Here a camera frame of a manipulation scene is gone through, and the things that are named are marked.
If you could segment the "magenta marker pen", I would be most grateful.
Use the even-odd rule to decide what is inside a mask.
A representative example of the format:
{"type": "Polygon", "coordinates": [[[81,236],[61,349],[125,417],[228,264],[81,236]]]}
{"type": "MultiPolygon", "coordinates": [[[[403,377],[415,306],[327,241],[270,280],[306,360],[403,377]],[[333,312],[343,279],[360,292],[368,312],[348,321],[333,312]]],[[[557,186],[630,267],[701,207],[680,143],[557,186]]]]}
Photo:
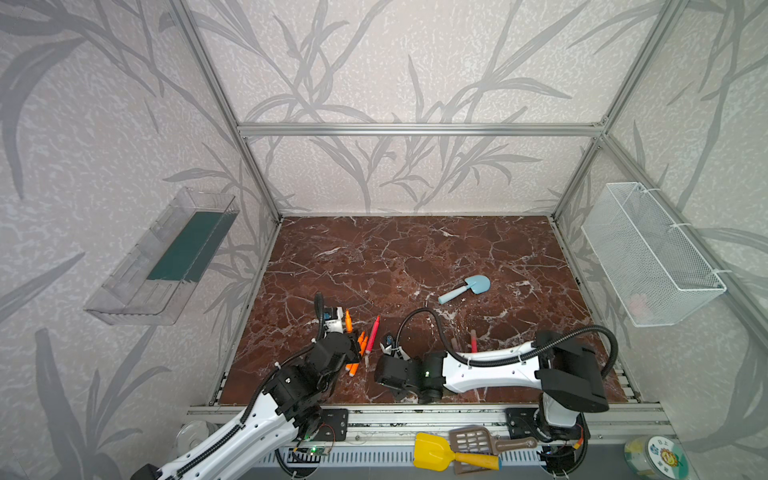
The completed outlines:
{"type": "Polygon", "coordinates": [[[368,337],[368,343],[365,350],[366,354],[370,354],[375,346],[375,340],[379,330],[380,322],[381,322],[381,316],[378,315],[374,321],[370,335],[368,337]]]}

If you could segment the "orange marker pen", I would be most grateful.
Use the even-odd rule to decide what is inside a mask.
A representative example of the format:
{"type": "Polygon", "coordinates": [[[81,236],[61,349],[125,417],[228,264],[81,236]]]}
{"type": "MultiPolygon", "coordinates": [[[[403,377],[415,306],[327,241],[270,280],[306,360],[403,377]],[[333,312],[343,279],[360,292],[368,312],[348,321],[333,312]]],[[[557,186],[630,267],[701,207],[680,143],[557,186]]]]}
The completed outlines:
{"type": "Polygon", "coordinates": [[[352,333],[354,331],[351,315],[348,310],[345,311],[345,329],[347,333],[352,333]]]}

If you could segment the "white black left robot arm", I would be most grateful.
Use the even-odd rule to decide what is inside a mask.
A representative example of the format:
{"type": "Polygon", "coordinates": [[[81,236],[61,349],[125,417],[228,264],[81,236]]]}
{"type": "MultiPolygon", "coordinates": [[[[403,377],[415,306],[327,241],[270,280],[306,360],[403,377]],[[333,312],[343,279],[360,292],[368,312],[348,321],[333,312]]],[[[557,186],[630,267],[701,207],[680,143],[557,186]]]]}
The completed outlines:
{"type": "Polygon", "coordinates": [[[238,479],[266,454],[321,424],[321,397],[348,364],[361,360],[353,333],[331,332],[276,366],[248,405],[198,446],[157,467],[146,464],[134,479],[238,479]]]}

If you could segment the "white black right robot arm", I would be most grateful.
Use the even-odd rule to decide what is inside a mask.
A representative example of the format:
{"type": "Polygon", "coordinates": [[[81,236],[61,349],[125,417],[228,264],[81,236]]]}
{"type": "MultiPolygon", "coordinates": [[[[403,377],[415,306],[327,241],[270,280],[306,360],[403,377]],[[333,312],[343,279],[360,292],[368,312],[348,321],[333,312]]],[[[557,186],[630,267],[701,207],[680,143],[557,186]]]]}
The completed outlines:
{"type": "Polygon", "coordinates": [[[534,389],[538,406],[521,423],[521,430],[541,442],[589,438],[585,415],[609,410],[604,380],[614,368],[618,342],[613,333],[591,325],[567,334],[541,331],[531,342],[504,350],[459,353],[452,347],[422,358],[405,356],[391,347],[374,370],[376,383],[395,396],[414,394],[422,404],[447,394],[501,387],[534,389]]]}

